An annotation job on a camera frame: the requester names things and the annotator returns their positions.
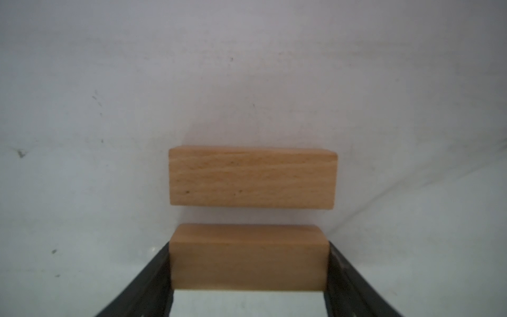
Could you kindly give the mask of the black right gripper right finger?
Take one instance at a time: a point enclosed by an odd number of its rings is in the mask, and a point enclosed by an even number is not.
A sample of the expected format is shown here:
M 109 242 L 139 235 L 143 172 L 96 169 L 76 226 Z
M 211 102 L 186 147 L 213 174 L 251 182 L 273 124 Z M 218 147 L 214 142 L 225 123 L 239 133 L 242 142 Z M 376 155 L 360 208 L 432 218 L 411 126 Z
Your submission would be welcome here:
M 401 317 L 333 244 L 323 298 L 328 316 Z

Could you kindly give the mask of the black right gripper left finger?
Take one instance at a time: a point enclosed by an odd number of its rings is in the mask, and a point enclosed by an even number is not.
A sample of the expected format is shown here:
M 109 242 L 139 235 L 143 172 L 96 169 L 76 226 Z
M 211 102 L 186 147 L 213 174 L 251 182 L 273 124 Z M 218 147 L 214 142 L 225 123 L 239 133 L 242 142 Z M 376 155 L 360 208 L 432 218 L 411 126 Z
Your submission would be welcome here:
M 170 248 L 166 244 L 97 317 L 165 317 L 170 315 L 173 302 Z

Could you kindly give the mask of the plain wood block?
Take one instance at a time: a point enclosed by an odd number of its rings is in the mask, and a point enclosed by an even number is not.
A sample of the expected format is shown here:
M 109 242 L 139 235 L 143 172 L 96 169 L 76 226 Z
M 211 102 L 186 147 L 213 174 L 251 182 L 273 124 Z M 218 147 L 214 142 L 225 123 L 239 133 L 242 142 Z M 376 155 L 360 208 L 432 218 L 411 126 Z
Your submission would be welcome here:
M 182 224 L 169 242 L 174 289 L 323 291 L 330 242 L 314 225 Z
M 338 161 L 326 149 L 182 145 L 168 152 L 170 203 L 329 210 Z

